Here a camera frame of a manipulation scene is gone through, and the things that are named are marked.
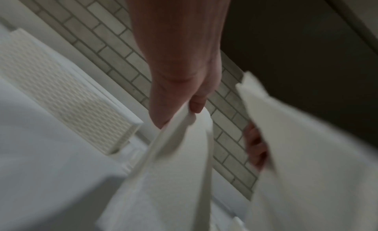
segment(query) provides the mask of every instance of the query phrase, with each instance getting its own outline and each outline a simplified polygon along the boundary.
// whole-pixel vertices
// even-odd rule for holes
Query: tiled floor
[[[151,74],[124,0],[20,1],[148,109]],[[243,149],[248,116],[235,89],[242,74],[223,66],[222,83],[206,104],[214,121],[214,168],[250,198],[258,173]]]

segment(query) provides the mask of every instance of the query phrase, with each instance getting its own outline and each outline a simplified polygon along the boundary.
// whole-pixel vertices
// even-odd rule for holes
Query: dark wall
[[[378,147],[378,56],[324,0],[232,0],[221,49],[272,96]]]

